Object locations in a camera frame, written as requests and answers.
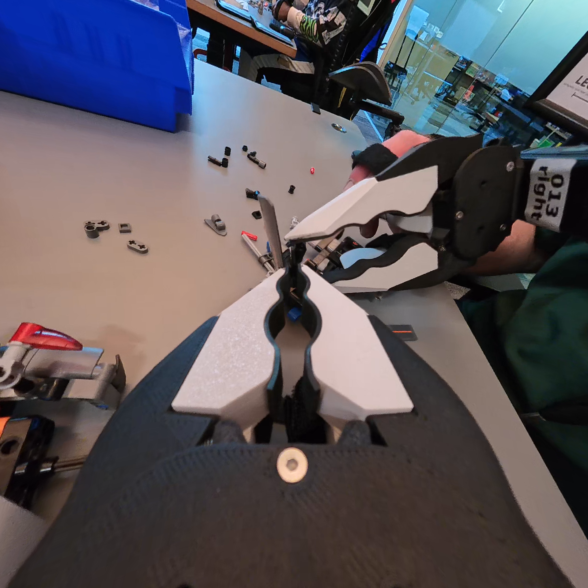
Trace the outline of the grey lego assembly orange stripe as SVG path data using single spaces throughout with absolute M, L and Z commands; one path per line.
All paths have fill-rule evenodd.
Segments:
M 261 196 L 259 192 L 255 192 L 254 195 L 259 202 L 260 210 L 253 212 L 252 216 L 263 219 L 268 240 L 265 254 L 259 253 L 255 248 L 253 251 L 260 265 L 267 270 L 267 276 L 270 276 L 280 269 L 278 258 L 284 257 L 282 263 L 283 265 L 287 263 L 289 251 L 283 252 L 278 243 L 280 234 L 273 203 L 268 198 Z M 309 246 L 311 252 L 315 252 L 316 255 L 304 259 L 303 263 L 321 275 L 336 269 L 348 269 L 356 261 L 374 259 L 384 252 L 382 247 L 362 247 L 351 237 L 342 238 L 342 233 L 335 238 L 327 238 L 320 242 L 308 242 L 304 245 Z

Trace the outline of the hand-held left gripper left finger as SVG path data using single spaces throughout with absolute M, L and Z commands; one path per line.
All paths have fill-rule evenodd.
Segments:
M 175 412 L 237 423 L 247 442 L 282 399 L 285 269 L 223 310 L 172 401 Z

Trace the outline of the black framed sign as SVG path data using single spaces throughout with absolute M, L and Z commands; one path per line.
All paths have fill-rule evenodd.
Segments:
M 533 92 L 525 107 L 566 132 L 587 138 L 587 34 Z

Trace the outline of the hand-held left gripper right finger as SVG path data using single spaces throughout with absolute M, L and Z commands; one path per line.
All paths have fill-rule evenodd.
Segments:
M 319 415 L 340 435 L 349 421 L 409 413 L 413 402 L 369 315 L 306 266 L 306 296 L 320 327 L 310 345 L 312 374 L 320 388 Z

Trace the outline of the blue plastic bin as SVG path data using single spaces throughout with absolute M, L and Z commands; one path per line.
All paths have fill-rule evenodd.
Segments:
M 1 90 L 174 132 L 191 115 L 186 1 L 1 1 Z

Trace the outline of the black office chair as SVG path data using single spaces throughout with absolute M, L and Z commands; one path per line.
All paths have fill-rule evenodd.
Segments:
M 360 111 L 379 116 L 388 121 L 385 138 L 401 130 L 404 116 L 392 108 L 392 91 L 384 72 L 376 63 L 357 62 L 331 72 L 327 77 L 327 89 L 340 92 L 332 94 L 335 114 L 351 121 Z

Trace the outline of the person's right hand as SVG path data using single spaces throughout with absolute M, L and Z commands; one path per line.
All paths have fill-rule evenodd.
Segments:
M 364 179 L 377 176 L 411 149 L 431 141 L 429 136 L 401 130 L 382 143 L 375 143 L 352 156 L 352 171 L 343 188 L 347 190 Z

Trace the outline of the lego car chassis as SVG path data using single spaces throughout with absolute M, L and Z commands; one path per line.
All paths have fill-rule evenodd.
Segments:
M 84 401 L 116 410 L 126 388 L 119 355 L 103 363 L 101 348 L 68 334 L 23 322 L 1 347 L 1 496 L 29 511 L 40 485 L 57 473 L 80 469 L 86 456 L 49 455 L 55 423 L 41 415 L 14 416 L 22 401 Z

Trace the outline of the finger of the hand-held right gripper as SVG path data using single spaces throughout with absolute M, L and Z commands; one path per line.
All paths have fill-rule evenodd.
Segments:
M 438 268 L 438 253 L 426 241 L 397 241 L 386 251 L 361 247 L 341 259 L 344 267 L 323 278 L 342 293 L 384 292 Z
M 438 166 L 395 178 L 364 179 L 302 219 L 285 239 L 302 242 L 334 236 L 384 213 L 410 217 L 422 213 L 438 188 Z

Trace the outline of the small black lego panel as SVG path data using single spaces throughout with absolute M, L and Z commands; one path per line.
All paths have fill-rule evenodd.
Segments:
M 307 279 L 301 264 L 306 255 L 306 244 L 304 242 L 295 243 L 289 240 L 286 245 L 289 249 L 288 271 L 290 275 L 290 295 L 298 300 L 302 300 L 307 286 Z

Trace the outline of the scattered small lego pieces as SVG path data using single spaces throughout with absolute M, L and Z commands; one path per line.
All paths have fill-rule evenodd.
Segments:
M 243 146 L 242 150 L 246 152 L 247 158 L 255 165 L 259 166 L 261 169 L 266 168 L 266 163 L 257 157 L 256 151 L 248 151 L 247 146 Z M 230 148 L 226 146 L 224 151 L 225 157 L 222 160 L 214 158 L 213 156 L 208 156 L 208 161 L 214 165 L 227 168 L 228 156 L 230 155 L 230 152 Z M 253 233 L 242 231 L 241 238 L 248 246 L 249 250 L 255 255 L 256 260 L 266 270 L 267 275 L 269 276 L 275 273 L 277 270 L 283 269 L 286 265 L 288 265 L 289 253 L 286 256 L 286 253 L 282 248 L 282 239 L 277 225 L 275 206 L 272 201 L 269 198 L 261 195 L 260 191 L 258 190 L 246 189 L 246 196 L 248 198 L 257 200 L 260 205 L 260 210 L 254 210 L 252 216 L 263 220 L 266 236 L 268 237 L 269 250 L 262 252 L 257 248 L 255 243 L 258 237 Z M 219 215 L 214 214 L 210 218 L 204 219 L 204 223 L 217 235 L 227 235 L 226 224 Z

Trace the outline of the wooden top desk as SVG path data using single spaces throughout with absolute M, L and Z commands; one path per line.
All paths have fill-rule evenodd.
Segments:
M 296 56 L 297 47 L 291 40 L 286 38 L 285 41 L 282 41 L 263 31 L 257 30 L 253 24 L 248 24 L 242 18 L 220 9 L 216 1 L 186 1 L 186 4 L 188 9 L 220 26 L 224 33 L 228 31 L 239 33 L 244 38 L 254 40 L 290 58 Z

